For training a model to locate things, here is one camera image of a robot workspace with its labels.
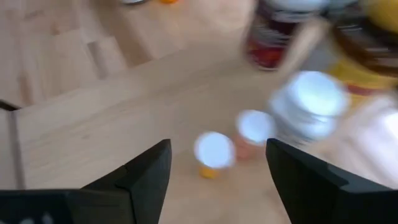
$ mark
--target wooden floor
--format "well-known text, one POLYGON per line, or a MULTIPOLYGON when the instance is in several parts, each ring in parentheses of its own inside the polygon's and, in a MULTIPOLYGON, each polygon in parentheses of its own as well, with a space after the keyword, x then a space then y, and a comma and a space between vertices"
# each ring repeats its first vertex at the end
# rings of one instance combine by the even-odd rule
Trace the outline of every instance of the wooden floor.
POLYGON ((0 98, 28 106, 228 38, 253 0, 0 0, 0 98))

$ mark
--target white plastic bottle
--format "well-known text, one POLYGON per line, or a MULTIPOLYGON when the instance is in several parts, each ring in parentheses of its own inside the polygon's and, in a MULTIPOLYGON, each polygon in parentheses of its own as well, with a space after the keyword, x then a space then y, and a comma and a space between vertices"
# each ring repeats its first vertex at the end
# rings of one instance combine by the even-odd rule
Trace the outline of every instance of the white plastic bottle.
POLYGON ((322 72, 299 72, 270 100, 277 139, 299 149, 329 136, 346 111, 343 85, 322 72))

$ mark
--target bottle label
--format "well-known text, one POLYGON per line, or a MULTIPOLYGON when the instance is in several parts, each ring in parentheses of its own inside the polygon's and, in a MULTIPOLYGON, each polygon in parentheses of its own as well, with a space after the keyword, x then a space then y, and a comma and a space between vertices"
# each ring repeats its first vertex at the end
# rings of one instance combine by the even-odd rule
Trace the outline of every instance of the bottle label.
POLYGON ((249 57, 260 68, 275 69, 297 25, 312 14, 278 9, 265 0, 259 0, 248 35, 246 50, 249 57))
POLYGON ((381 75, 340 55, 340 59, 329 69, 329 74, 342 81, 351 94, 351 107, 355 108, 364 100, 398 84, 398 78, 381 75))

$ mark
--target white lid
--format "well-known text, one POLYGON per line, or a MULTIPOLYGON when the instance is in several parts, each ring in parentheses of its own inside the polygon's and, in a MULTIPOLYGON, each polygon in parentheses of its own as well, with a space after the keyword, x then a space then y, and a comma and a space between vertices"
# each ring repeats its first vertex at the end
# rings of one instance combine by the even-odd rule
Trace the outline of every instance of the white lid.
POLYGON ((341 115, 349 103, 340 82, 322 72, 299 72, 289 83, 287 96, 301 110, 321 116, 341 115))
POLYGON ((291 11, 317 11, 329 3, 329 0, 262 0, 291 11))
POLYGON ((291 103, 287 102, 285 88, 276 91, 270 98, 269 105, 271 113, 278 120, 278 131, 282 132, 284 138, 302 138, 306 141, 317 141, 327 137, 336 128, 336 119, 330 117, 324 122, 303 122, 291 116, 288 111, 292 110, 291 103))
POLYGON ((242 137, 254 144, 263 145, 267 139, 275 136, 274 119, 267 113, 256 110, 242 111, 236 122, 242 137))
POLYGON ((195 157, 203 164, 214 169, 222 169, 234 163, 234 145, 225 135, 204 133, 195 141, 195 157))

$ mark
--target wooden table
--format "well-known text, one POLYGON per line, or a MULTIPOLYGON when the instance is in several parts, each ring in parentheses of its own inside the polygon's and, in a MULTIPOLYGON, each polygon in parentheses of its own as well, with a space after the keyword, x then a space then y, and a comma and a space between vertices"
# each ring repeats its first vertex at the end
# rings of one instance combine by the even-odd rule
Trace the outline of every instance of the wooden table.
POLYGON ((224 39, 254 0, 0 1, 0 99, 34 105, 200 42, 224 39))
MULTIPOLYGON (((190 47, 119 78, 19 110, 25 186, 82 187, 170 138, 174 158, 160 223, 289 223, 264 158, 206 180, 198 175, 192 144, 204 131, 231 136, 241 110, 266 108, 270 94, 320 38, 322 26, 312 21, 303 31, 275 73, 256 70, 243 58, 241 30, 224 41, 190 47)), ((391 99, 381 101, 393 104, 391 99)), ((396 187, 361 149, 351 147, 354 144, 343 147, 344 136, 367 120, 362 115, 349 119, 308 152, 396 187)))

